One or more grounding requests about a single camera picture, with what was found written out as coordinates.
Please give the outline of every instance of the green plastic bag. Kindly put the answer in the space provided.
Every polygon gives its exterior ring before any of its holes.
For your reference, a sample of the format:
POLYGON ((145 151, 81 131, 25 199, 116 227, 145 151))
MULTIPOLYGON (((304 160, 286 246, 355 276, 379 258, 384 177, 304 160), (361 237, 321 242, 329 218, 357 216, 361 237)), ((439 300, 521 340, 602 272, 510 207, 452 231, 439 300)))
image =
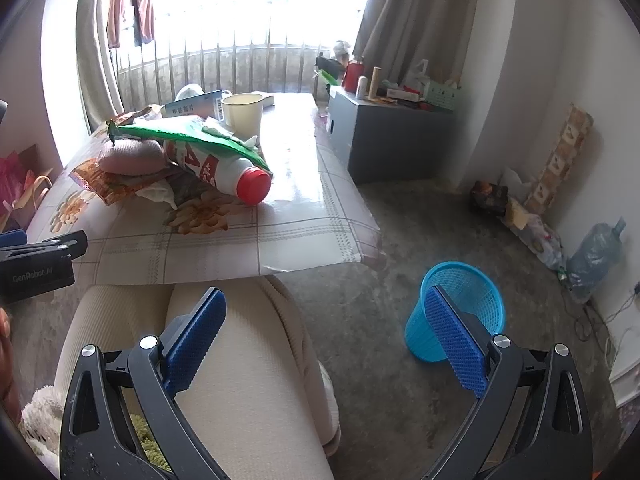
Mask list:
POLYGON ((248 158, 254 166, 271 173, 267 163, 258 153, 252 152, 234 140, 203 132, 203 125, 204 120, 197 116, 168 117, 138 124, 127 124, 126 126, 116 126, 113 121, 110 121, 108 133, 112 141, 117 138, 175 140, 197 144, 201 150, 212 155, 221 152, 236 152, 238 155, 248 158))

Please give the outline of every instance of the paper cup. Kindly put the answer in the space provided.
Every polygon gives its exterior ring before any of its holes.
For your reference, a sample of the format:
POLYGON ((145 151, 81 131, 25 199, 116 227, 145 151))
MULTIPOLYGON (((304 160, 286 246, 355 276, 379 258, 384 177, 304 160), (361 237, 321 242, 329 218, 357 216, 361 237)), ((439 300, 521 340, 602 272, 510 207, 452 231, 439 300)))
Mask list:
POLYGON ((234 94, 222 99, 225 123, 238 139, 249 140, 253 136, 260 139, 263 101, 260 94, 234 94))

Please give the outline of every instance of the gray cabinet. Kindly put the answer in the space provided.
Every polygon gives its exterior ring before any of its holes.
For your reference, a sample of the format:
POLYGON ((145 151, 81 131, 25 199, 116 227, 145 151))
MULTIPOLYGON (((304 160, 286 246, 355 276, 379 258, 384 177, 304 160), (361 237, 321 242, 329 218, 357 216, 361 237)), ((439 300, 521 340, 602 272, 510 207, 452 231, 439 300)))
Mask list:
POLYGON ((454 115, 356 99, 331 87, 327 130, 356 184, 437 175, 451 144, 454 115))

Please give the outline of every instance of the red bottle cap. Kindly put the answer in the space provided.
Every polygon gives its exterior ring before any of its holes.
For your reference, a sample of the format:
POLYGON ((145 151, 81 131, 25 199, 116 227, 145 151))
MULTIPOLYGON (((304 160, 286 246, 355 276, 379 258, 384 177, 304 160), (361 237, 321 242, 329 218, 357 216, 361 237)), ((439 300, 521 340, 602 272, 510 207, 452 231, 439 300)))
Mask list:
POLYGON ((236 195, 247 205, 262 202, 271 189, 269 173, 255 166, 247 168, 240 175, 236 186, 236 195))

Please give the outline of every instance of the person's hand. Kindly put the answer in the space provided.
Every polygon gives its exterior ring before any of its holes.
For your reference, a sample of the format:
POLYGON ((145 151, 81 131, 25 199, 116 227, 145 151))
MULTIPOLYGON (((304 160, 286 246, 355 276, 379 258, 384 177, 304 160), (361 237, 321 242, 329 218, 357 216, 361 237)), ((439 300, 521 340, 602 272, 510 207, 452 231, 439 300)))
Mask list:
POLYGON ((4 308, 0 308, 0 397, 4 409, 16 424, 20 422, 20 400, 14 382, 14 349, 11 346, 11 325, 4 308))

